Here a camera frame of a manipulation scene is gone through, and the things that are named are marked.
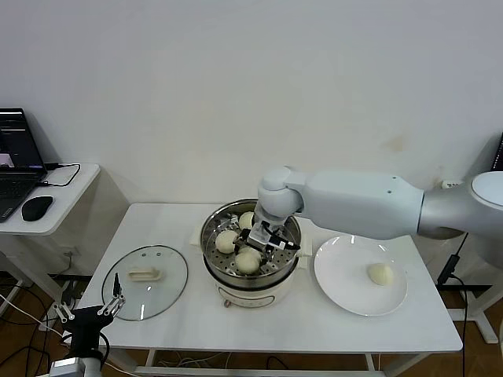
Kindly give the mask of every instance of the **black mouse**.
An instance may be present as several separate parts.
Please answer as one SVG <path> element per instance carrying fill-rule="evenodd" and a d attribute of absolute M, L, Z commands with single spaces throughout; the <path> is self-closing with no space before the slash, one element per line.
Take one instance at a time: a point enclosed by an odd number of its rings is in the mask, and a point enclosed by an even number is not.
<path fill-rule="evenodd" d="M 21 213 L 25 221 L 39 220 L 47 212 L 47 208 L 53 202 L 52 196 L 37 196 L 23 204 Z"/>

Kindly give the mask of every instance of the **glass pot lid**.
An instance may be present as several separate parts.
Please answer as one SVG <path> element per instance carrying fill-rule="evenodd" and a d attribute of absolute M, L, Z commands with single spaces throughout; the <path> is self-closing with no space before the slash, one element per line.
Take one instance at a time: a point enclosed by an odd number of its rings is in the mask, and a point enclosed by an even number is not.
<path fill-rule="evenodd" d="M 112 299 L 116 273 L 126 299 L 117 317 L 146 320 L 176 302 L 185 288 L 189 271 L 183 256 L 171 247 L 140 247 L 121 258 L 108 271 L 101 288 L 104 303 Z"/>

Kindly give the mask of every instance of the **black cable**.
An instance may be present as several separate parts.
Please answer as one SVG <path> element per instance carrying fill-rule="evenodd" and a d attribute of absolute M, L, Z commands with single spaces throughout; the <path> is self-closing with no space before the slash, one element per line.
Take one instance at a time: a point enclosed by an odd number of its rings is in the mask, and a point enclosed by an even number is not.
<path fill-rule="evenodd" d="M 35 293 L 33 293 L 32 291 L 30 291 L 28 288 L 26 287 L 23 287 L 22 285 L 17 285 L 17 284 L 0 284 L 0 287 L 18 287 L 18 288 L 21 288 L 23 289 L 24 291 L 28 292 L 30 295 L 36 297 L 38 299 L 38 301 L 44 305 L 42 299 L 37 296 Z M 49 318 L 49 320 L 58 320 L 59 318 Z M 36 325 L 39 325 L 39 322 L 14 322 L 13 320 L 6 320 L 5 318 L 3 317 L 0 317 L 0 320 L 3 320 L 4 322 L 8 323 L 8 324 L 15 324 L 16 326 L 28 326 L 28 325 L 33 325 L 33 324 L 36 324 Z"/>
<path fill-rule="evenodd" d="M 466 241 L 466 238 L 468 237 L 468 233 L 464 234 L 463 240 L 461 241 L 459 247 L 457 248 L 456 254 L 452 254 L 449 256 L 449 259 L 447 259 L 446 264 L 443 266 L 442 271 L 440 272 L 440 275 L 437 279 L 437 285 L 438 286 L 443 286 L 447 280 L 452 276 L 454 273 L 454 270 L 456 269 L 456 265 L 461 259 L 459 256 L 459 252 L 463 248 L 464 242 Z"/>
<path fill-rule="evenodd" d="M 459 248 L 457 249 L 455 255 L 459 255 L 459 252 L 461 251 L 461 248 L 463 247 L 464 242 L 466 241 L 466 237 L 468 237 L 468 234 L 470 234 L 470 233 L 467 232 L 467 233 L 464 234 L 463 240 L 461 241 L 461 243 L 459 245 Z"/>
<path fill-rule="evenodd" d="M 466 359 L 465 352 L 464 352 L 464 350 L 466 349 L 466 345 L 464 344 L 464 341 L 465 341 L 465 336 L 466 336 L 466 320 L 468 317 L 468 293 L 466 291 L 466 286 L 464 285 L 463 280 L 461 280 L 459 277 L 457 277 L 455 275 L 451 275 L 450 277 L 459 281 L 461 283 L 461 286 L 464 288 L 464 319 L 463 319 L 463 377 L 464 377 L 465 359 Z"/>
<path fill-rule="evenodd" d="M 18 287 L 18 288 L 21 288 L 21 289 L 25 290 L 26 292 L 30 293 L 30 295 L 33 295 L 35 298 L 37 298 L 38 301 L 39 301 L 39 303 L 40 303 L 40 305 L 42 305 L 42 308 L 44 309 L 44 316 L 46 317 L 47 308 L 44 305 L 44 302 L 42 301 L 42 299 L 39 296 L 37 296 L 35 293 L 33 293 L 32 291 L 30 291 L 26 287 L 20 286 L 18 284 L 0 284 L 0 287 Z M 2 319 L 5 322 L 10 322 L 12 324 L 18 324 L 18 323 L 15 323 L 13 321 L 10 321 L 10 320 L 5 320 L 4 318 L 2 318 Z M 38 322 L 34 322 L 33 324 L 36 324 L 36 326 L 35 326 L 35 329 L 33 330 L 33 332 L 31 333 L 30 343 L 28 344 L 28 346 L 25 346 L 25 347 L 23 347 L 23 349 L 20 349 L 20 350 L 25 350 L 26 348 L 28 348 L 28 354 L 27 354 L 27 358 L 26 358 L 26 366 L 25 366 L 25 369 L 24 369 L 24 375 L 25 375 L 25 377 L 28 377 L 28 365 L 29 365 L 29 361 L 30 361 L 30 353 L 31 353 L 31 350 L 35 349 L 34 347 L 31 346 L 31 344 L 33 343 L 33 340 L 35 338 L 35 334 L 36 334 L 37 327 L 38 327 L 39 323 Z M 47 317 L 46 317 L 46 326 L 49 327 L 49 318 L 47 318 Z M 44 335 L 44 347 L 42 349 L 42 355 L 40 357 L 39 366 L 38 366 L 37 371 L 35 372 L 35 374 L 40 369 L 40 365 L 42 364 L 44 354 L 47 354 L 48 361 L 50 361 L 50 355 L 48 353 L 44 353 L 45 352 L 45 348 L 46 348 L 46 340 L 47 340 L 47 332 Z"/>
<path fill-rule="evenodd" d="M 47 357 L 49 357 L 49 353 L 46 352 L 46 351 L 42 351 L 42 350 L 39 350 L 38 348 L 35 348 L 35 347 L 30 347 L 30 346 L 24 346 L 24 347 L 21 347 L 19 348 L 18 350 L 12 352 L 8 357 L 6 357 L 4 360 L 0 361 L 0 368 L 3 367 L 3 365 L 9 361 L 10 359 L 12 359 L 13 357 L 15 357 L 19 352 L 22 352 L 24 351 L 25 349 L 27 348 L 31 348 L 32 350 L 36 351 L 36 352 L 40 352 L 40 353 L 43 353 L 45 355 L 47 355 Z"/>
<path fill-rule="evenodd" d="M 44 315 L 46 316 L 46 326 L 49 327 L 49 320 L 47 319 L 47 313 L 45 313 Z M 44 334 L 44 344 L 42 346 L 42 351 L 46 351 L 46 344 L 47 344 L 47 337 L 50 336 L 50 332 L 49 329 L 45 329 L 44 330 L 46 333 Z M 35 371 L 35 375 L 38 375 L 39 374 L 39 369 L 40 367 L 42 366 L 42 362 L 44 360 L 44 354 L 40 355 L 40 360 L 39 360 L 39 365 L 37 365 L 37 370 Z"/>
<path fill-rule="evenodd" d="M 281 361 L 281 359 L 279 359 L 278 357 L 275 357 L 275 356 L 269 356 L 267 358 L 267 361 L 266 361 L 266 369 L 270 369 L 270 361 L 271 360 L 276 360 L 278 363 L 280 363 L 281 365 L 283 365 L 283 367 L 285 367 L 285 369 L 290 369 L 287 364 L 285 364 L 283 361 Z"/>
<path fill-rule="evenodd" d="M 44 305 L 44 316 L 46 315 L 48 309 L 46 308 L 46 306 Z M 46 326 L 49 327 L 49 321 L 46 319 Z M 38 330 L 38 326 L 35 326 L 35 328 L 33 329 L 33 332 L 31 333 L 31 338 L 30 338 L 30 343 L 28 344 L 28 354 L 26 355 L 26 365 L 24 367 L 24 377 L 28 377 L 28 367 L 30 365 L 30 353 L 31 353 L 31 348 L 32 348 L 32 343 L 33 341 L 35 340 L 35 334 L 37 333 L 37 330 Z M 44 345 L 43 345 L 43 348 L 42 348 L 42 351 L 45 351 L 45 348 L 46 348 L 46 342 L 47 342 L 47 332 L 44 334 Z M 43 353 L 40 355 L 40 360 L 39 360 L 39 364 L 37 366 L 37 369 L 35 370 L 35 375 L 37 375 L 39 369 L 40 369 L 40 366 L 42 365 L 42 362 L 43 362 L 43 358 L 44 358 L 44 355 Z"/>
<path fill-rule="evenodd" d="M 72 254 L 65 256 L 68 257 L 68 267 L 66 269 L 62 269 L 59 273 L 56 274 L 56 276 L 53 279 L 58 278 L 59 275 L 61 275 L 62 273 L 66 273 L 72 267 Z"/>
<path fill-rule="evenodd" d="M 107 350 L 105 351 L 105 355 L 101 359 L 101 368 L 103 368 L 103 365 L 105 365 L 105 362 L 108 359 L 108 354 L 110 353 L 110 342 L 108 341 L 105 334 L 103 334 L 102 332 L 100 332 L 100 336 L 103 338 L 103 340 L 105 341 L 105 344 L 107 346 Z"/>
<path fill-rule="evenodd" d="M 73 178 L 75 178 L 75 176 L 80 172 L 80 164 L 79 163 L 69 163 L 68 165 L 58 164 L 57 168 L 60 168 L 60 167 L 77 167 L 77 170 L 72 175 L 72 177 L 68 180 L 68 182 L 64 183 L 63 185 L 59 185 L 57 183 L 50 183 L 48 181 L 42 181 L 42 182 L 37 183 L 37 186 L 66 187 L 72 183 Z"/>

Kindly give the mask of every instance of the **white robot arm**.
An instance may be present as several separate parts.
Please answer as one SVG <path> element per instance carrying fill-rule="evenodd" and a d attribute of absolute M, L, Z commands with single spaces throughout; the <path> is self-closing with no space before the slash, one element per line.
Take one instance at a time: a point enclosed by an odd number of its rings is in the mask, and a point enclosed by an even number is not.
<path fill-rule="evenodd" d="M 503 172 L 425 192 L 394 175 L 305 174 L 279 167 L 260 182 L 248 242 L 264 249 L 271 231 L 293 214 L 322 228 L 378 240 L 416 233 L 447 239 L 462 232 L 503 240 Z"/>

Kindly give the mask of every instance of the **white plate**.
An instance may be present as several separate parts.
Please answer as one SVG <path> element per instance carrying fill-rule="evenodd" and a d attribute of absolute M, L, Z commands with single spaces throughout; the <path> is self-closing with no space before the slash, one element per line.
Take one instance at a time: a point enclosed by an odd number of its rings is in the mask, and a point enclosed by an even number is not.
<path fill-rule="evenodd" d="M 369 265 L 387 263 L 393 284 L 381 286 L 370 280 Z M 342 308 L 362 316 L 383 316 L 395 311 L 407 296 L 403 269 L 377 240 L 341 236 L 328 240 L 314 259 L 314 272 L 321 289 Z"/>

